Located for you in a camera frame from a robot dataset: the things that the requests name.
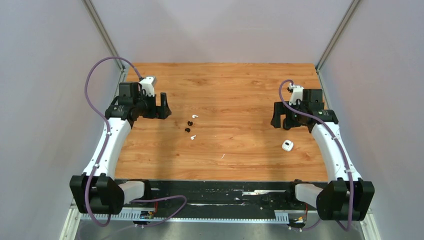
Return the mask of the white earbud charging case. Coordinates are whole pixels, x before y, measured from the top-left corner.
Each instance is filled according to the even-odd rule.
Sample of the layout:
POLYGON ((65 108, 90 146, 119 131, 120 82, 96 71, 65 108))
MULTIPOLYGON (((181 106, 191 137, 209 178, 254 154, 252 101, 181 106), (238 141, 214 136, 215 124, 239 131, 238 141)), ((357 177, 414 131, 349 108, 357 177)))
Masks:
POLYGON ((285 140, 282 145, 281 148, 286 151, 286 152, 290 152, 294 147, 294 143, 291 140, 285 140))

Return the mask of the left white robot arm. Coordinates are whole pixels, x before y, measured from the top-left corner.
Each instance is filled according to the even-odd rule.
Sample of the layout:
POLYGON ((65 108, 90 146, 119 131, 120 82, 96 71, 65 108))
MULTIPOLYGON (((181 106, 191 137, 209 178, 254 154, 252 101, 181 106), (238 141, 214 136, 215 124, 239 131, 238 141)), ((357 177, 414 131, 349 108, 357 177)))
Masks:
POLYGON ((164 120, 172 113, 165 92, 160 93, 157 105, 156 82, 154 76, 147 76, 118 85, 118 95, 102 114, 103 132, 91 160, 82 174, 72 176, 69 182, 80 213, 117 215, 133 200, 142 207, 152 203, 153 193, 146 180, 118 184, 115 172, 134 122, 139 117, 164 120))

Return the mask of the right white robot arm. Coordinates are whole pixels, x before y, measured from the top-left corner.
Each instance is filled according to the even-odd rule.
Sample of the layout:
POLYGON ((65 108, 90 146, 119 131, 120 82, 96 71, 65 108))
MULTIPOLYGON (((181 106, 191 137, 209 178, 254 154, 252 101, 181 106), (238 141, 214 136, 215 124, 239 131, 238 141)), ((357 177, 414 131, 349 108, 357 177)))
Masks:
POLYGON ((339 120, 333 110, 325 109, 321 89, 290 85, 288 101, 275 102, 270 121, 274 128, 290 130, 307 127, 318 145, 328 183, 318 187, 295 180, 285 195, 286 204, 298 209, 312 206, 323 221, 362 221, 375 194, 371 181, 365 181, 354 167, 344 146, 339 120))

